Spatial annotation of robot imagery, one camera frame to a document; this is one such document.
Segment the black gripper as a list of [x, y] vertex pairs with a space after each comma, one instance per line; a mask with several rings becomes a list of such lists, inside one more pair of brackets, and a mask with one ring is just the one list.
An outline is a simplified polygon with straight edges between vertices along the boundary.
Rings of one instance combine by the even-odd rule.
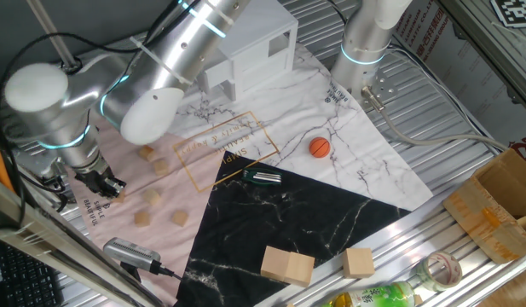
[[108, 164], [93, 164], [84, 167], [74, 167], [75, 178], [82, 182], [91, 192], [102, 198], [112, 200], [120, 194], [126, 183], [111, 178], [112, 172]]

